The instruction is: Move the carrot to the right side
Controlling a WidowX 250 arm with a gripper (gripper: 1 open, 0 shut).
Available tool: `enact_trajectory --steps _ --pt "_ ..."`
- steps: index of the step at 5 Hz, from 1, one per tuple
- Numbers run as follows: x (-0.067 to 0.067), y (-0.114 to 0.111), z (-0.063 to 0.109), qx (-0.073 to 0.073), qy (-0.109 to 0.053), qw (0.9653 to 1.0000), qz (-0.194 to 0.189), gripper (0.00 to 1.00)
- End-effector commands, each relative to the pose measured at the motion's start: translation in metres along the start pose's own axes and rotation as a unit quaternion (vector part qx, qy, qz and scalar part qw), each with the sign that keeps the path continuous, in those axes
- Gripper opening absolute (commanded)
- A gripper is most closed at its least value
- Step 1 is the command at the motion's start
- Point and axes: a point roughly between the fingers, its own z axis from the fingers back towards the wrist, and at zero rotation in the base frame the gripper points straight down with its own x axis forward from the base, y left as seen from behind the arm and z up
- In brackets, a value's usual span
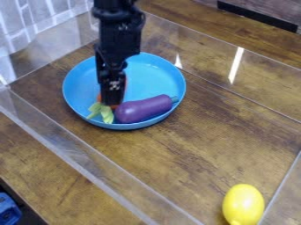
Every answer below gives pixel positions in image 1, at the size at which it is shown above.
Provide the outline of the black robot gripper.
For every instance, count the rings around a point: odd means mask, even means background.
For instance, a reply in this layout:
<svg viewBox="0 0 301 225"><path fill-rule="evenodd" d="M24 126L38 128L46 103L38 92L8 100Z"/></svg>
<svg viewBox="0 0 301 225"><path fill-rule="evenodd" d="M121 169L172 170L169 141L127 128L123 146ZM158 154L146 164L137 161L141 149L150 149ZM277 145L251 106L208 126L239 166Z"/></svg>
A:
<svg viewBox="0 0 301 225"><path fill-rule="evenodd" d="M97 53L107 70L99 72L102 103L119 105L126 89L126 60L141 53L141 34L146 23L138 0L94 0L93 15L99 19Z"/></svg>

